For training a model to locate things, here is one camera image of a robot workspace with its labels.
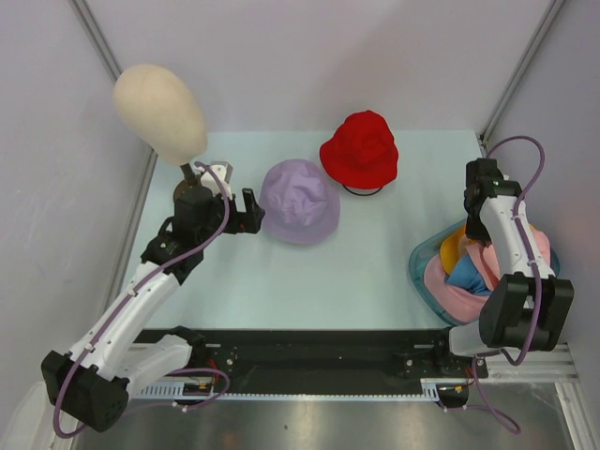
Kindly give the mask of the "lilac bucket hat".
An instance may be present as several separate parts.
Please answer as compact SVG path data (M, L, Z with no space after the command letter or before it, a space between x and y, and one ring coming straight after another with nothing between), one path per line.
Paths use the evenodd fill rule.
M281 242L318 245L338 229L338 192L323 171L306 159L274 165L262 181L259 206L265 212L262 226Z

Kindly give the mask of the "red bucket hat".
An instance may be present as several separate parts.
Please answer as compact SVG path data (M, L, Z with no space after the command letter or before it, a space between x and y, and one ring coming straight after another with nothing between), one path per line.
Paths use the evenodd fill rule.
M320 148L325 172L348 188L383 188L398 177L399 151L385 119L366 110L349 115Z

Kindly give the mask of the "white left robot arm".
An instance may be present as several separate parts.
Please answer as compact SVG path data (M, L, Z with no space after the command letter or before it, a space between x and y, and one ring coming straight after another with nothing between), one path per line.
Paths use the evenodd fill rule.
M157 235L147 244L132 280L98 322L65 353L49 352L41 363L48 397L54 406L55 434L64 431L61 416L82 428L103 432L124 414L133 395L169 375L212 373L202 334L177 326L136 356L128 349L158 308L203 261L204 249L221 234L257 233L264 211L250 188L242 191L244 211L234 196L208 187L191 187L174 203Z

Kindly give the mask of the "pink bucket hat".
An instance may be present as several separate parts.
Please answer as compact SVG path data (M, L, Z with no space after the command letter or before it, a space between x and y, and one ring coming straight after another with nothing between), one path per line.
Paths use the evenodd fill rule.
M548 237L541 231L531 226L535 243L547 264L550 264L550 243ZM486 287L493 291L500 281L500 266L496 252L492 245L483 246L480 243L470 242L465 247L466 253L471 258L475 269L482 276Z

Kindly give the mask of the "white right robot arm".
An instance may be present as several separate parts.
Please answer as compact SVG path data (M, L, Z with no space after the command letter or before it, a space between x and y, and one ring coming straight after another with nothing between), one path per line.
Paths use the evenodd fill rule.
M452 328L449 343L432 353L432 364L443 376L456 375L467 356L518 349L516 366L529 352L552 351L575 296L571 281L556 277L540 253L524 190L504 177L496 160L478 158L467 164L464 207L466 236L493 246L500 280L479 319Z

